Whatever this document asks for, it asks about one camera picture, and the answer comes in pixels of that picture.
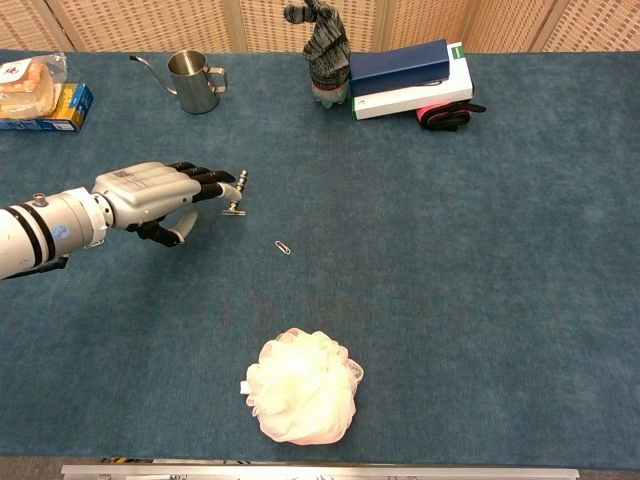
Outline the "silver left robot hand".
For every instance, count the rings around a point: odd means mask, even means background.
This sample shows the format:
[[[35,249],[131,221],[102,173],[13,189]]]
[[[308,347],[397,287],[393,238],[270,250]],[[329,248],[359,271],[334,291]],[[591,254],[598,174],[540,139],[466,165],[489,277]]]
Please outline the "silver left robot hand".
[[[238,198],[238,178],[190,162],[144,162],[96,177],[94,194],[114,210],[113,228],[135,232],[142,239],[167,247],[185,242],[197,220],[197,211],[185,212],[170,229],[161,225],[180,208],[217,197]]]

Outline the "silver magnetic bead stick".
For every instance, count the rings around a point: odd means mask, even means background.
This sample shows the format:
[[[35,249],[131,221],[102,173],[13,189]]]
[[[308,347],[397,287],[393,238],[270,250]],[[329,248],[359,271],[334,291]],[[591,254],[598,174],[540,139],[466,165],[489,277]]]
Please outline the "silver magnetic bead stick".
[[[234,199],[229,206],[229,209],[227,210],[227,214],[228,215],[232,215],[232,216],[245,216],[246,215],[246,211],[242,210],[239,206],[240,202],[243,199],[243,194],[244,194],[244,189],[246,186],[246,182],[248,179],[248,171],[247,170],[242,170],[239,178],[236,182],[235,188],[238,191],[238,195],[239,197]]]

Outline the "blue and yellow box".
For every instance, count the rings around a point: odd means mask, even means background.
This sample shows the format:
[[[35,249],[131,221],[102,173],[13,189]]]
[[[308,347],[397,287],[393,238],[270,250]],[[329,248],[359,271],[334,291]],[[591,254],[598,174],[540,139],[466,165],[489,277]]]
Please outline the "blue and yellow box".
[[[54,111],[36,119],[1,119],[0,131],[79,132],[93,103],[86,83],[64,83],[56,86],[58,101]]]

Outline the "steel gooseneck pouring kettle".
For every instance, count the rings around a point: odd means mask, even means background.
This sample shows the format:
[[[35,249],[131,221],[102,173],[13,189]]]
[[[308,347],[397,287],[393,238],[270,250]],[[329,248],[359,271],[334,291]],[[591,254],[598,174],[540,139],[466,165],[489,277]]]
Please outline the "steel gooseneck pouring kettle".
[[[182,50],[169,58],[167,68],[174,87],[169,87],[146,59],[136,55],[130,55],[129,59],[145,65],[161,86],[177,97],[181,108],[192,115],[214,110],[219,95],[228,88],[226,69],[210,66],[205,55],[195,50]]]

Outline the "bagged sliced bread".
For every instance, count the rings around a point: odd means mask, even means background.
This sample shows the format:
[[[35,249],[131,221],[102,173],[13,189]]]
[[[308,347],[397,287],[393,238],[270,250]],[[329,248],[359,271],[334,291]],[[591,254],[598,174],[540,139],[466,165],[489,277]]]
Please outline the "bagged sliced bread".
[[[51,114],[67,78],[62,52],[0,64],[0,119],[31,120]]]

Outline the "woven folding screen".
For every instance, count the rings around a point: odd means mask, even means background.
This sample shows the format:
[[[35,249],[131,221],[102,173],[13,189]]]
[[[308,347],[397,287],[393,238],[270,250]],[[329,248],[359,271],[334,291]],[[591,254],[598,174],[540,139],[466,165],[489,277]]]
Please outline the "woven folding screen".
[[[0,0],[0,49],[299,52],[302,0]],[[355,51],[460,41],[473,53],[640,52],[640,0],[327,0]]]

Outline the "blue felt table cloth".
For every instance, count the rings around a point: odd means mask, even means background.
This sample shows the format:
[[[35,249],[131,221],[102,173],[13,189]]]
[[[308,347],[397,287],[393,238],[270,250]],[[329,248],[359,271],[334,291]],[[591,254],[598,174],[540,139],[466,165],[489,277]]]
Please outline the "blue felt table cloth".
[[[486,112],[432,132],[322,107],[298,54],[213,56],[200,116],[70,54],[86,123],[0,131],[0,207],[189,161],[247,170],[246,215],[0,281],[0,454],[640,469],[640,52],[467,61]],[[271,441],[239,392],[291,327],[364,369],[336,444]]]

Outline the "clear plastic bottle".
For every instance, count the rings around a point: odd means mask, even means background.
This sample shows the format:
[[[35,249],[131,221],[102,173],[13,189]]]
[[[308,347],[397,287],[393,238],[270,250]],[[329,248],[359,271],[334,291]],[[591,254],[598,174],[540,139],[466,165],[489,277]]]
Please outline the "clear plastic bottle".
[[[333,88],[321,88],[315,83],[312,84],[313,99],[319,102],[324,108],[331,108],[334,104],[343,104],[348,92],[349,84],[347,81]]]

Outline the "grey striped knit sock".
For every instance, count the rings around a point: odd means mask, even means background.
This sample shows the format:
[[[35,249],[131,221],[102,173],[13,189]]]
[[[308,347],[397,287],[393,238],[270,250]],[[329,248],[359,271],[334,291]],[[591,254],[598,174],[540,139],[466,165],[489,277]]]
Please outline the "grey striped knit sock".
[[[291,24],[314,24],[303,48],[312,84],[325,91],[342,87],[349,78],[351,49],[338,10],[324,0],[304,0],[286,5],[283,16]]]

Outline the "white mesh bath loofah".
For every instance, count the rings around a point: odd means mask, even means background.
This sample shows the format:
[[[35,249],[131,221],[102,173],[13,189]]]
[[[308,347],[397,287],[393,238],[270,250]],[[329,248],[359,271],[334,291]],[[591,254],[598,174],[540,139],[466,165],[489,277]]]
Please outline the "white mesh bath loofah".
[[[291,328],[264,344],[240,393],[271,440],[326,445],[349,429],[363,377],[345,346],[321,331]]]

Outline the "dark blue box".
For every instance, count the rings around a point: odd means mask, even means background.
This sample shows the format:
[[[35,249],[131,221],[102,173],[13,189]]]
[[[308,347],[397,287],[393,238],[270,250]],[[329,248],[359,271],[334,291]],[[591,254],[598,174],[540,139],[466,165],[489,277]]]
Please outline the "dark blue box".
[[[353,53],[350,93],[354,97],[446,80],[449,57],[444,39],[376,53]]]

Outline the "white box with green label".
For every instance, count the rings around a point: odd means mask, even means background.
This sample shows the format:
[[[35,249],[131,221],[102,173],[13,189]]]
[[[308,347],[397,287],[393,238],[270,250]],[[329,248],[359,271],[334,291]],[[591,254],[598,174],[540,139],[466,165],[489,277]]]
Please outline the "white box with green label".
[[[474,83],[463,44],[447,42],[447,49],[450,72],[446,80],[358,97],[351,95],[354,118],[364,120],[472,99]]]

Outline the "aluminium profile rail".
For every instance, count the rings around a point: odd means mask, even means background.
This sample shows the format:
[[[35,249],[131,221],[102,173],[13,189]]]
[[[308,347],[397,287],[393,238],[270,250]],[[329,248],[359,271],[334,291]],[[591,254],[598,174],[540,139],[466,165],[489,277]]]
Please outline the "aluminium profile rail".
[[[581,480],[575,469],[130,463],[61,467],[63,480]]]

